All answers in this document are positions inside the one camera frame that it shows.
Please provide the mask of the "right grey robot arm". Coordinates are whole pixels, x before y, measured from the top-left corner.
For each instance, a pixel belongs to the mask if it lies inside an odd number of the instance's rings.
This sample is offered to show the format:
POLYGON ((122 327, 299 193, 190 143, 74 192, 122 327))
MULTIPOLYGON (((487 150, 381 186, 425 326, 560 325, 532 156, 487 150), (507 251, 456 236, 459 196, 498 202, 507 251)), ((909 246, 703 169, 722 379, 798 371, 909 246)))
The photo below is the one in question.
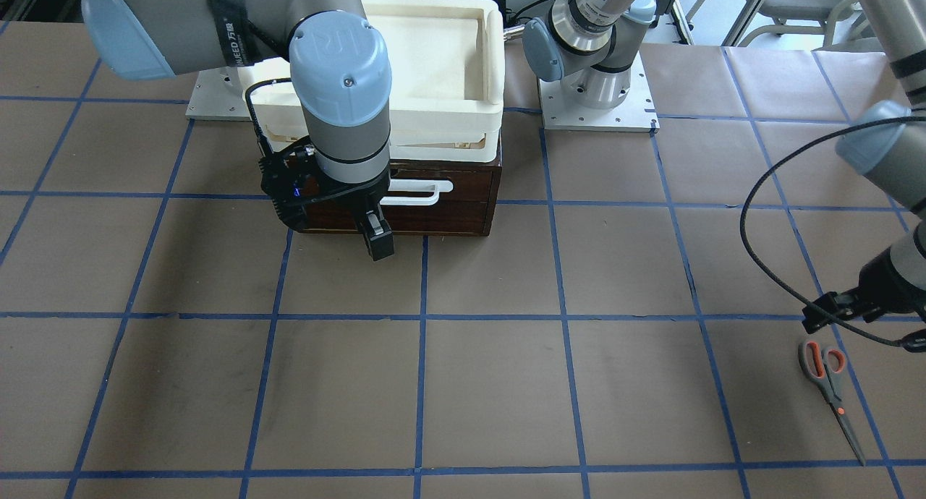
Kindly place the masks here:
POLYGON ((371 258, 394 254, 381 209, 391 63, 361 0, 82 0, 80 8, 100 57, 126 80, 288 61, 307 135, 274 152, 255 129, 262 190, 289 229, 307 229, 307 207, 334 200, 371 258))

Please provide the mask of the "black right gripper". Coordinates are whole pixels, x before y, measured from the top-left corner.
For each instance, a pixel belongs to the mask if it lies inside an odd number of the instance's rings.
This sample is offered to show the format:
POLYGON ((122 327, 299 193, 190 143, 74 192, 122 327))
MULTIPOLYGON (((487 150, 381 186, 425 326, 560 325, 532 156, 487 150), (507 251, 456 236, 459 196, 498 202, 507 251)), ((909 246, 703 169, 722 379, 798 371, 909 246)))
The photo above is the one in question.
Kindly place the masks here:
MULTIPOLYGON (((301 147, 307 149, 308 152, 312 150, 310 141, 297 141, 282 150, 294 152, 295 149, 301 147)), ((373 261, 381 261, 394 255, 396 251, 394 235, 380 204, 389 188, 389 167, 376 167, 373 179, 351 184, 338 182, 325 174, 318 162, 321 159, 319 152, 314 150, 311 156, 310 176, 305 180, 298 202, 307 208, 310 205, 334 200, 351 213, 354 224, 364 236, 368 255, 373 261)))

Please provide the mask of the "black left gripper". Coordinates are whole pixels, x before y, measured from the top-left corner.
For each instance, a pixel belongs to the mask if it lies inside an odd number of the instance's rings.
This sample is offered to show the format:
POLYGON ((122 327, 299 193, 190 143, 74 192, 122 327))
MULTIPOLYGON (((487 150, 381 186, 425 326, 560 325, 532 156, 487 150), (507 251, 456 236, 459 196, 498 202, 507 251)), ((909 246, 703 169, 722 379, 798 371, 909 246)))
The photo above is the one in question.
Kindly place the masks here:
POLYGON ((802 325, 829 325, 835 320, 828 315, 839 319, 857 315, 878 319, 885 314, 905 315, 924 310, 925 292, 897 272, 888 249, 861 268, 857 291, 859 295, 856 291, 829 291, 821 295, 803 308, 802 325))

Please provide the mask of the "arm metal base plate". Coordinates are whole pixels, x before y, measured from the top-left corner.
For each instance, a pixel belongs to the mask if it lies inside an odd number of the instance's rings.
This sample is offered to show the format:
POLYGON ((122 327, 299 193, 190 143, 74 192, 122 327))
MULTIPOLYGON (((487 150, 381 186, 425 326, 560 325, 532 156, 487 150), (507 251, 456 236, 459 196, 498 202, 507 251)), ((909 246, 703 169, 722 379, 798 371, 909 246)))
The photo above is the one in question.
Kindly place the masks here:
POLYGON ((249 122, 238 69, 222 67, 199 72, 186 116, 195 121, 249 122))
POLYGON ((562 80, 537 80, 546 129, 657 132, 660 129, 644 63, 611 74, 593 68, 562 80))

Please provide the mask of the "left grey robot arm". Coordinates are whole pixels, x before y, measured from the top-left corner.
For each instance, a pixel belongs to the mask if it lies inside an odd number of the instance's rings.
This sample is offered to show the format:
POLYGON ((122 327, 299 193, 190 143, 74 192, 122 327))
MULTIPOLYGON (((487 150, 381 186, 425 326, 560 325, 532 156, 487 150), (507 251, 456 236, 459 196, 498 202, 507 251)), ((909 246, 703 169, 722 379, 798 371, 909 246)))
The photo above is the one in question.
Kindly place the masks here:
MULTIPOLYGON (((691 19, 678 1, 543 0, 542 17, 517 12, 504 31, 522 40, 539 81, 541 108, 555 129, 655 129, 650 90, 639 50, 646 27, 671 11, 683 44, 691 19)), ((870 27, 890 71, 912 104, 880 101, 838 137, 837 153, 860 176, 914 215, 924 216, 924 0, 743 0, 724 46, 747 46, 763 34, 819 35, 830 46, 843 17, 858 31, 870 27)), ((829 292, 806 305, 808 332, 853 317, 924 314, 924 226, 894 242, 861 268, 852 289, 829 292)))

